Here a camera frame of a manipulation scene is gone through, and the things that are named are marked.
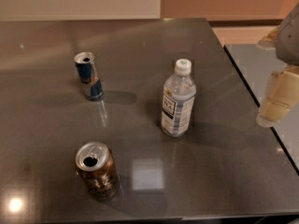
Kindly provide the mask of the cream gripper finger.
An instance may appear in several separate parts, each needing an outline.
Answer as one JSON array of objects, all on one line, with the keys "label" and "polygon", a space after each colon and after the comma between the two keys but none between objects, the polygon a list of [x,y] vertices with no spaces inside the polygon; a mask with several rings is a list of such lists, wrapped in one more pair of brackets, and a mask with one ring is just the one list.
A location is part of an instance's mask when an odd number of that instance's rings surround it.
[{"label": "cream gripper finger", "polygon": [[259,49],[271,50],[276,48],[276,41],[278,36],[278,28],[274,28],[261,40],[258,41],[257,47]]},{"label": "cream gripper finger", "polygon": [[299,67],[287,65],[282,71],[271,73],[256,121],[262,127],[273,127],[284,119],[298,102]]}]

